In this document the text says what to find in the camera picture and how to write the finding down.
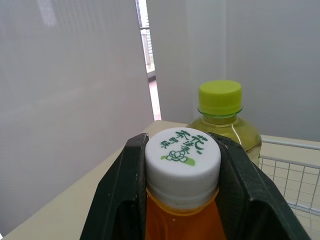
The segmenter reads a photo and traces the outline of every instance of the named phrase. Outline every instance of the black holder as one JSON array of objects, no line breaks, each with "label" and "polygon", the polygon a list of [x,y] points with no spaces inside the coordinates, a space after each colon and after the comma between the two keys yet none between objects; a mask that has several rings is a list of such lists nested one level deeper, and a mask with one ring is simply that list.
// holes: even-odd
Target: black holder
[{"label": "black holder", "polygon": [[[208,134],[221,151],[215,201],[227,239],[310,240],[276,185],[249,160],[241,145],[230,138]],[[81,240],[145,239],[148,140],[146,133],[129,139],[101,179]]]}]

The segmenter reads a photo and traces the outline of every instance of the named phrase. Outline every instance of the table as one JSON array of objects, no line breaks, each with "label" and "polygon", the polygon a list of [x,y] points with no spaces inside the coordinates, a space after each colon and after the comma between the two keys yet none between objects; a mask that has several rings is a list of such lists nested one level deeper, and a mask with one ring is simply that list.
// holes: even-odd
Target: table
[{"label": "table", "polygon": [[[143,132],[150,137],[154,134],[185,124],[155,121]],[[265,140],[290,141],[320,147],[319,142],[262,136]],[[78,240],[81,236],[97,185],[120,154],[122,148],[76,181],[64,192],[37,211],[28,220],[5,236],[4,240]],[[263,143],[261,155],[289,159],[296,162],[319,165],[320,151],[292,146]]]}]

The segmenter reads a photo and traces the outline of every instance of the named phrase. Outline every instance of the white wall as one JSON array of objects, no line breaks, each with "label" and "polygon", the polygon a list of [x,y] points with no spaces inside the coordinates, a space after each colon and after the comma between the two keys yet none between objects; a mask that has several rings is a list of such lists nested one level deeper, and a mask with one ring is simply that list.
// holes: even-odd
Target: white wall
[{"label": "white wall", "polygon": [[2,235],[152,120],[135,1],[0,1]]},{"label": "white wall", "polygon": [[198,116],[198,86],[243,86],[262,134],[320,141],[320,1],[147,0],[163,120]]},{"label": "white wall", "polygon": [[225,74],[223,0],[146,0],[163,120],[188,123],[198,85]]},{"label": "white wall", "polygon": [[320,1],[228,0],[227,77],[263,134],[320,141]]}]

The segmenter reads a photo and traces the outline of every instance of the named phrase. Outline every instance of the wire rack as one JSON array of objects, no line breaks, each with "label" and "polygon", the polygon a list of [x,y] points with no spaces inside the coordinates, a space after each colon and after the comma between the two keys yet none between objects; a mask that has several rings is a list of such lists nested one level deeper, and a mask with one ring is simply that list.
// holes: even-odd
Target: wire rack
[{"label": "wire rack", "polygon": [[[313,145],[262,142],[320,151]],[[259,167],[278,187],[310,238],[320,240],[320,166],[262,155]]]}]

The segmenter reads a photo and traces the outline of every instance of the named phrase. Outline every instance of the plastic bottle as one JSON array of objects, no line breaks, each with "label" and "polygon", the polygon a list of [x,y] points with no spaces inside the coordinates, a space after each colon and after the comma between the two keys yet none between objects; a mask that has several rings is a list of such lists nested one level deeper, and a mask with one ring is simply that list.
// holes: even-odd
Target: plastic bottle
[{"label": "plastic bottle", "polygon": [[230,80],[209,81],[199,88],[201,117],[187,128],[219,134],[242,145],[250,160],[259,166],[261,136],[249,122],[238,117],[241,112],[242,88]]},{"label": "plastic bottle", "polygon": [[170,128],[145,148],[146,240],[225,240],[216,206],[221,153],[209,135]]}]

